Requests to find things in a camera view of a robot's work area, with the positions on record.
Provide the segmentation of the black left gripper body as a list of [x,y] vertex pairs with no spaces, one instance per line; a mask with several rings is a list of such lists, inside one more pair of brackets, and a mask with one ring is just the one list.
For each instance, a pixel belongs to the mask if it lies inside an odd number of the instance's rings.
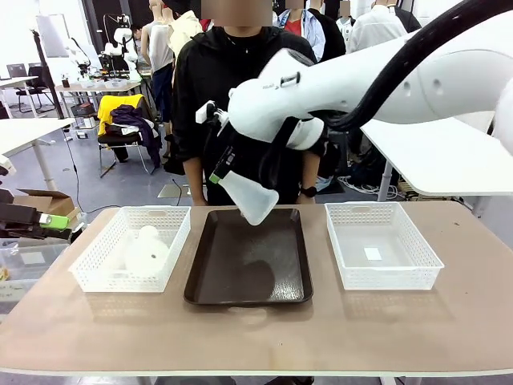
[[41,238],[41,213],[32,207],[1,203],[1,238]]

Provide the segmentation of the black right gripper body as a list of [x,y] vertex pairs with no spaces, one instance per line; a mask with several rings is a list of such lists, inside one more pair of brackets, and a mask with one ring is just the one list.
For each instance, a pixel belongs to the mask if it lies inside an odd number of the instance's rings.
[[216,137],[216,148],[219,152],[219,158],[216,167],[220,168],[233,153],[236,144],[237,132],[230,122],[227,122],[218,132]]

